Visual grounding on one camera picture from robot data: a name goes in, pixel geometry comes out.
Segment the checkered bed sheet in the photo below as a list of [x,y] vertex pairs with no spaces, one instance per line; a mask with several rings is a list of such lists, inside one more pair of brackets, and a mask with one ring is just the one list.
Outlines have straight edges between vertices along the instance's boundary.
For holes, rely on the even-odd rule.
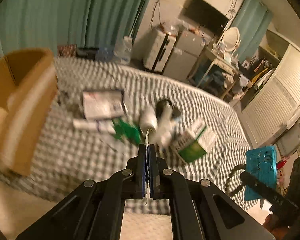
[[[207,178],[224,189],[230,171],[245,162],[250,146],[236,112],[204,91],[115,63],[56,58],[55,68],[58,96],[42,127],[30,174],[0,171],[0,182],[13,189],[59,201],[86,179],[108,179],[137,155],[137,145],[126,138],[74,127],[83,116],[85,89],[122,90],[127,114],[116,124],[130,123],[149,134],[168,167],[186,179]],[[207,143],[206,154],[186,163],[171,142],[197,123],[206,124],[215,139]]]

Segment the green and white box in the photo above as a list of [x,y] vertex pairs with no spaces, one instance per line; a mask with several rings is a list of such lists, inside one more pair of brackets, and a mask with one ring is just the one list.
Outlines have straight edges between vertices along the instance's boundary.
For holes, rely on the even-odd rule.
[[207,155],[212,150],[217,139],[216,133],[203,119],[197,119],[171,145],[185,163]]

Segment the blue plastic basket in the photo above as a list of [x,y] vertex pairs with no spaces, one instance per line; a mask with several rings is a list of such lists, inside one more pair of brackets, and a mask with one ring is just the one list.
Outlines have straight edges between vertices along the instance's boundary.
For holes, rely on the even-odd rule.
[[276,150],[274,146],[266,146],[248,150],[246,152],[245,171],[249,176],[245,187],[244,200],[264,198],[271,204],[279,195],[276,192],[277,168]]

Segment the green foil sachet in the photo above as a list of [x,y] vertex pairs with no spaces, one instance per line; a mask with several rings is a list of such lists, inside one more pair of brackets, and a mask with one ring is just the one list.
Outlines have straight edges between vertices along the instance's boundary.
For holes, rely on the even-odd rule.
[[134,145],[141,143],[141,135],[139,129],[121,118],[113,119],[113,128],[115,131],[114,138],[122,142],[128,141]]

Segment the white tube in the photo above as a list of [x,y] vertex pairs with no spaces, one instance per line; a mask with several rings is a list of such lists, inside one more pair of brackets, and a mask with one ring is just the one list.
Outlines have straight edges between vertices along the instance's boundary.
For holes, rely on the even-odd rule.
[[114,124],[111,120],[74,119],[72,124],[75,129],[115,134]]

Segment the white tape roll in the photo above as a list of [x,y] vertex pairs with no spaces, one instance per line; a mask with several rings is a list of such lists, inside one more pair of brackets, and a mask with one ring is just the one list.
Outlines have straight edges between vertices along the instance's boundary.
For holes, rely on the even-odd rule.
[[143,135],[146,135],[148,130],[155,132],[157,130],[158,121],[155,114],[155,109],[151,106],[146,107],[140,115],[139,128]]

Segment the silver foil packet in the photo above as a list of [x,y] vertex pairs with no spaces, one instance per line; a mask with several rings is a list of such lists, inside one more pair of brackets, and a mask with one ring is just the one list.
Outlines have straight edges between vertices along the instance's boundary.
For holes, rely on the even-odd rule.
[[84,117],[88,120],[119,118],[126,114],[124,91],[121,89],[84,90]]

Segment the brown cardboard box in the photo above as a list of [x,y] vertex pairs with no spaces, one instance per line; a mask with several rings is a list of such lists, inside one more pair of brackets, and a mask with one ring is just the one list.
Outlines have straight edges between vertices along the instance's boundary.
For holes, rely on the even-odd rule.
[[56,94],[51,50],[27,48],[0,59],[0,170],[30,174],[34,149]]

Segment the white louvered wardrobe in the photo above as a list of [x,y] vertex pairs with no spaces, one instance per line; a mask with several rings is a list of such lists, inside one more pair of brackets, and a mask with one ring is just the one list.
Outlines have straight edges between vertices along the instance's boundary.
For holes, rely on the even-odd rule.
[[300,48],[268,30],[259,51],[270,58],[274,71],[242,107],[242,124],[254,148],[271,144],[300,116]]

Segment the white dressing table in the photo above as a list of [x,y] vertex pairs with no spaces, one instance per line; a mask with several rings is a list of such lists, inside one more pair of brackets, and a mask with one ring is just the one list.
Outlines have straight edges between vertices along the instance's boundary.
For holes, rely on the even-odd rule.
[[194,87],[225,102],[240,100],[252,87],[239,63],[226,61],[208,47],[201,52],[187,79]]

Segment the clear plastic water bottle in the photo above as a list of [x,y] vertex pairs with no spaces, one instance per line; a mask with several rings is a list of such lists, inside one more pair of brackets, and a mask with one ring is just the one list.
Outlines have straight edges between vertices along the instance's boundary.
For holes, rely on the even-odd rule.
[[124,36],[118,40],[114,48],[115,61],[120,64],[129,65],[132,56],[132,38]]

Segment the dark patterned box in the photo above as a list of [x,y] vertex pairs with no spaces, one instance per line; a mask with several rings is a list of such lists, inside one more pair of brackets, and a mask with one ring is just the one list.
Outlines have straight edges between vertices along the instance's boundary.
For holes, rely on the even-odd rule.
[[76,57],[77,46],[75,44],[58,45],[58,57]]

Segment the white suitcase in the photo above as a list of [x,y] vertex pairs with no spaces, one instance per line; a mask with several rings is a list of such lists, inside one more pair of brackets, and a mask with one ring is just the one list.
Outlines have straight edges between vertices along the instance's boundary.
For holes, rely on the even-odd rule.
[[176,37],[158,28],[152,30],[143,65],[151,72],[162,73],[176,42]]

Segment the round vanity mirror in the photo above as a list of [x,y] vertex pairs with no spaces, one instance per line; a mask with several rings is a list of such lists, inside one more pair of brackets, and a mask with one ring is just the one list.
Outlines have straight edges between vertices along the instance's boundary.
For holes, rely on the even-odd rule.
[[225,52],[233,52],[240,44],[240,33],[237,27],[227,29],[221,38],[222,44],[225,45]]

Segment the black television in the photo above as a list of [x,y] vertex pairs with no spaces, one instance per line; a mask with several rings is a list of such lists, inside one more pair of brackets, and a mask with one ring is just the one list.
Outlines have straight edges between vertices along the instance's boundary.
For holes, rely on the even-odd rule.
[[208,29],[216,36],[221,36],[229,19],[219,10],[204,0],[191,0],[184,16]]

